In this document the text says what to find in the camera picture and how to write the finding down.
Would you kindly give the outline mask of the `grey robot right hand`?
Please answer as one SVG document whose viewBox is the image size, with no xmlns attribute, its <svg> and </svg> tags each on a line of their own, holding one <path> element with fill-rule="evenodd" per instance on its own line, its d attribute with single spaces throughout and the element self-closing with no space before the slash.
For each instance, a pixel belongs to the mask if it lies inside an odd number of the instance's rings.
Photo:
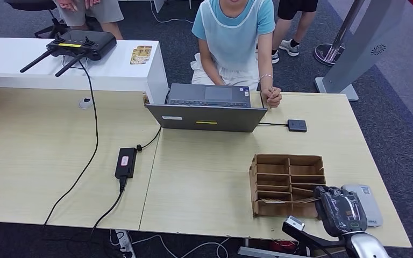
<svg viewBox="0 0 413 258">
<path fill-rule="evenodd" d="M 356 192 L 321 185 L 315 187 L 314 197 L 318 220 L 328 235 L 340 237 L 367 229 L 367 217 Z"/>
</svg>

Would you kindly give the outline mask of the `person's left hand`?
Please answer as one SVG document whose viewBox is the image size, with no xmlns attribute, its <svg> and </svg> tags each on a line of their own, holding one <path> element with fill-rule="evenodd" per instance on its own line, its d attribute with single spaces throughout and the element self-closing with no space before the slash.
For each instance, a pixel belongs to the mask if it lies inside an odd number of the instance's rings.
<svg viewBox="0 0 413 258">
<path fill-rule="evenodd" d="M 282 100 L 281 90 L 277 87 L 261 87 L 261 97 L 269 108 L 277 108 Z"/>
</svg>

